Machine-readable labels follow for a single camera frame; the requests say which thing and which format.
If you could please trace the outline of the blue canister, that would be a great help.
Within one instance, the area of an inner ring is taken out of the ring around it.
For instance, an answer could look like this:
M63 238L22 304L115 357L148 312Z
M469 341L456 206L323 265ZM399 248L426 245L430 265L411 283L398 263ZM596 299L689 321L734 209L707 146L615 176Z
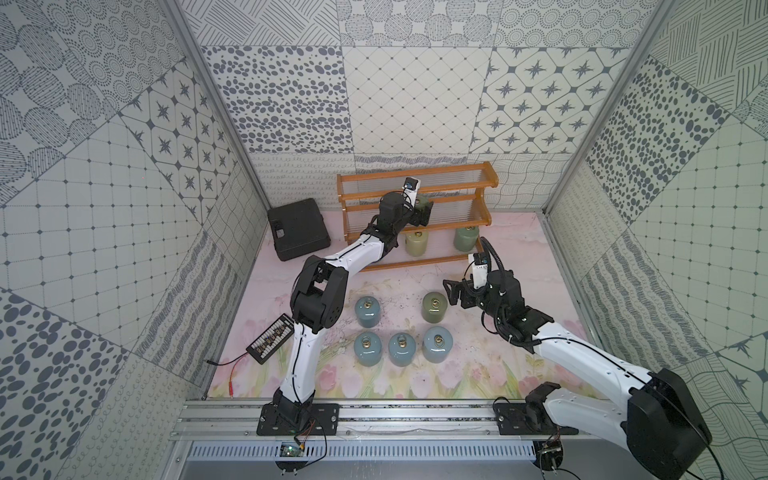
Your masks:
M383 355L380 337L373 332L360 333L354 342L354 352L360 365L364 367L376 366Z
M363 328L374 328L381 320L381 305L373 296L360 297L355 304L355 315Z
M388 355L393 365L407 367L416 353L416 342L407 332L395 333L388 342Z
M452 348L453 336L445 327L433 326L425 333L422 353L427 361L433 364L444 362Z

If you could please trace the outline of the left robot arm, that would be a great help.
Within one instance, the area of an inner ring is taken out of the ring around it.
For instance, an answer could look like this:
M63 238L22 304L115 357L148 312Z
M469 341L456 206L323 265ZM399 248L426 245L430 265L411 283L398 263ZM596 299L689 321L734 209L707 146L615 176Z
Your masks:
M400 192L381 197L378 214L353 244L328 257L308 257L297 276L290 299L294 322L291 358L286 377L273 396L277 413L294 428L309 422L324 336L343 311L348 281L395 249L406 226L428 224L431 207L417 199L418 190L416 179L408 177Z

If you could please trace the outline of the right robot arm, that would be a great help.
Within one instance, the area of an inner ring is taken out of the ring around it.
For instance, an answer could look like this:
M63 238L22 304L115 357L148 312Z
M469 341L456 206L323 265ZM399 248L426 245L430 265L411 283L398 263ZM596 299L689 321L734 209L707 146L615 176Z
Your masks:
M544 382L525 398L529 429L551 434L572 428L609 441L657 479L681 478L711 449L712 434L678 374L653 372L580 339L528 306L512 271L490 272L481 287L467 280L446 280L443 287L451 305L479 308L504 342L553 362L603 396Z

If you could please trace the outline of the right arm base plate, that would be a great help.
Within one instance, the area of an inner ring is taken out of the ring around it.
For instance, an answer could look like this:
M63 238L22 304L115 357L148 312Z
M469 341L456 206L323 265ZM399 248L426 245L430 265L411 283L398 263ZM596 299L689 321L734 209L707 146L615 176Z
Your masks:
M578 429L554 423L545 411L544 401L560 388L557 383L545 382L532 390L523 402L512 402L506 397L497 397L492 403L492 409L499 434L577 435Z

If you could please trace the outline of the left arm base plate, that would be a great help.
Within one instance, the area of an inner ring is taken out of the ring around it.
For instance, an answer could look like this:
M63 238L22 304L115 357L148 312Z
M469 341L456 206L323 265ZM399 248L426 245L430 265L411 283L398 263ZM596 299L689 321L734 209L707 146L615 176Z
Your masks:
M274 402L264 405L259 415L258 436L335 436L340 416L338 403L297 404Z

